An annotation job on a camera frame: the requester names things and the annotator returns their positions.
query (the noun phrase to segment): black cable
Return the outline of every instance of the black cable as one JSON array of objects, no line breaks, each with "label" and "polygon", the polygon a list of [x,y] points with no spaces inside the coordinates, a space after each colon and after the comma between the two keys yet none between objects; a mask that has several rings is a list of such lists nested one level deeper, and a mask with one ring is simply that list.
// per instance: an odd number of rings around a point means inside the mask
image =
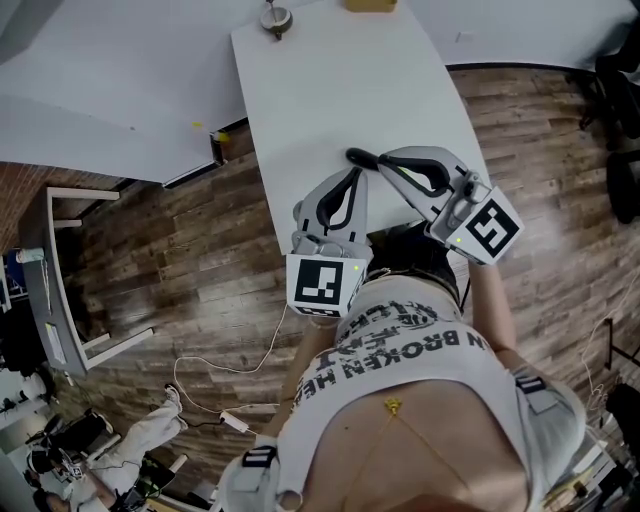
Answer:
[{"label": "black cable", "polygon": [[189,423],[187,420],[185,420],[184,418],[182,418],[182,421],[184,421],[187,425],[189,425],[191,428],[198,428],[198,427],[202,427],[204,425],[212,425],[217,427],[218,425],[222,425],[224,423],[224,420],[222,418],[220,418],[220,420],[218,421],[205,421],[203,423],[197,423],[195,425],[192,425],[191,423]]},{"label": "black cable", "polygon": [[135,462],[131,462],[130,460],[125,460],[122,463],[122,465],[120,465],[120,466],[108,466],[106,468],[89,468],[89,471],[104,471],[106,469],[122,469],[125,464],[131,464],[133,466],[137,466],[138,469],[142,469],[142,466],[140,464],[137,464]]},{"label": "black cable", "polygon": [[464,303],[467,302],[467,296],[469,295],[469,290],[471,289],[471,278],[467,280],[467,288],[464,291],[464,295],[462,296],[462,302],[460,303],[460,314],[464,315]]}]

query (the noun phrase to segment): white pants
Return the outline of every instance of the white pants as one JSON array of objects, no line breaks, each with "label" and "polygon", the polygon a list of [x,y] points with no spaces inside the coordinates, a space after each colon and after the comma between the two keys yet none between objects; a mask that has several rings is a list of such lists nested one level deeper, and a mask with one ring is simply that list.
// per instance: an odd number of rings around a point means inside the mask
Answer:
[{"label": "white pants", "polygon": [[[134,423],[116,449],[93,464],[98,478],[120,494],[131,489],[138,478],[144,454],[169,442],[180,432],[179,412],[178,406],[167,400],[159,409]],[[88,492],[95,492],[93,485],[90,487]],[[79,499],[86,499],[86,492],[84,489],[79,492],[82,496]]]},{"label": "white pants", "polygon": [[182,428],[178,414],[178,406],[166,400],[158,409],[131,426],[116,452],[122,454],[124,460],[142,461],[146,452],[168,443],[178,435]]}]

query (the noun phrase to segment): chair leg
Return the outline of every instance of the chair leg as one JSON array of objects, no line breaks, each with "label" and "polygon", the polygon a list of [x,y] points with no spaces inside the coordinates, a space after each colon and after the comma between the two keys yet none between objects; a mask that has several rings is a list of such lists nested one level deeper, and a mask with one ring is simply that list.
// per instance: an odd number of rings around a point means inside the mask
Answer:
[{"label": "chair leg", "polygon": [[640,187],[630,162],[640,161],[640,151],[613,153],[607,160],[607,192],[611,209],[622,224],[630,224],[640,214]]}]

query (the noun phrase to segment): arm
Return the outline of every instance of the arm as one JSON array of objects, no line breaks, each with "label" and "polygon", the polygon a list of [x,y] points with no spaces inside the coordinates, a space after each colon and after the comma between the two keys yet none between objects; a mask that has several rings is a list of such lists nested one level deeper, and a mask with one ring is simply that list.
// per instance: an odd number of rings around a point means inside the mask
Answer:
[{"label": "arm", "polygon": [[296,396],[298,381],[309,364],[320,352],[331,348],[335,341],[338,323],[335,319],[310,320],[298,346],[296,356],[284,379],[280,394],[280,407],[269,424],[263,429],[265,436],[276,437],[291,414],[291,406]]},{"label": "arm", "polygon": [[96,486],[96,497],[102,502],[106,508],[111,508],[116,502],[116,495],[109,489],[102,480],[100,480],[86,465],[83,465],[82,471],[87,478]]},{"label": "arm", "polygon": [[473,290],[473,328],[496,354],[515,351],[516,328],[498,267],[469,262],[469,278]]}]

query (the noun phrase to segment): white cable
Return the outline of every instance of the white cable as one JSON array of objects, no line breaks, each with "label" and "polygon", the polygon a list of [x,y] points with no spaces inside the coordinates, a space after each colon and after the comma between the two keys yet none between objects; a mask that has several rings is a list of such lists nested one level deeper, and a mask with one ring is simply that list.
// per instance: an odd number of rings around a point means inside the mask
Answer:
[{"label": "white cable", "polygon": [[184,388],[180,384],[180,381],[178,380],[177,368],[178,368],[178,362],[184,359],[184,360],[202,361],[203,363],[206,363],[209,366],[211,366],[213,368],[216,368],[218,370],[227,370],[227,371],[233,372],[233,373],[255,373],[260,368],[262,368],[262,364],[267,360],[267,357],[269,357],[269,354],[271,354],[271,351],[273,350],[273,345],[274,345],[274,343],[276,341],[276,336],[278,336],[278,332],[280,331],[280,326],[282,326],[282,322],[284,321],[284,317],[285,317],[286,314],[287,314],[287,305],[285,304],[284,309],[282,310],[282,316],[280,317],[280,321],[278,322],[278,326],[276,327],[276,330],[273,333],[273,337],[271,338],[271,343],[269,344],[269,349],[267,350],[267,353],[264,355],[262,360],[258,363],[258,366],[256,366],[252,370],[238,370],[236,368],[228,368],[226,366],[219,366],[219,365],[214,364],[214,363],[212,363],[210,361],[207,361],[206,359],[204,359],[202,357],[199,357],[199,356],[180,356],[178,359],[176,359],[176,362],[173,364],[173,380],[175,381],[176,385],[178,386],[178,389],[182,392],[182,394],[185,396],[185,398],[187,400],[189,400],[191,405],[194,405],[197,408],[202,409],[203,411],[211,412],[213,414],[221,414],[221,413],[223,413],[225,411],[237,411],[239,409],[246,409],[248,407],[259,407],[261,405],[275,405],[275,406],[280,405],[280,404],[247,404],[247,405],[240,405],[238,407],[228,407],[226,409],[222,409],[221,411],[213,411],[211,409],[207,409],[206,407],[198,405],[193,400],[191,400],[191,398],[189,398],[189,395],[184,390]]},{"label": "white cable", "polygon": [[587,370],[587,377],[589,378],[589,387],[591,388],[591,395],[589,396],[589,400],[587,401],[587,410],[588,411],[597,411],[600,408],[600,406],[604,402],[606,402],[607,394],[604,392],[604,384],[600,384],[600,385],[596,386],[595,388],[593,387],[593,379],[591,378],[591,370],[589,369],[589,365],[587,364],[585,356],[587,354],[587,351],[589,350],[589,347],[591,346],[591,342],[593,341],[593,337],[594,337],[594,335],[596,333],[596,330],[598,329],[598,327],[600,327],[600,325],[602,325],[602,322],[604,322],[607,318],[613,318],[613,315],[615,313],[617,313],[618,310],[624,305],[625,301],[627,300],[627,297],[629,296],[629,293],[631,292],[631,288],[633,287],[633,283],[636,282],[636,279],[638,278],[639,275],[640,275],[640,270],[636,271],[635,276],[633,276],[633,279],[631,280],[631,283],[627,287],[627,290],[626,290],[624,296],[622,297],[622,300],[618,303],[618,305],[615,308],[613,308],[607,315],[602,317],[598,321],[598,323],[596,323],[595,327],[593,328],[593,331],[591,331],[591,336],[589,336],[589,341],[587,342],[587,346],[584,347],[584,350],[582,351],[582,354],[580,356],[580,361],[582,361],[582,364],[584,365],[585,369]]}]

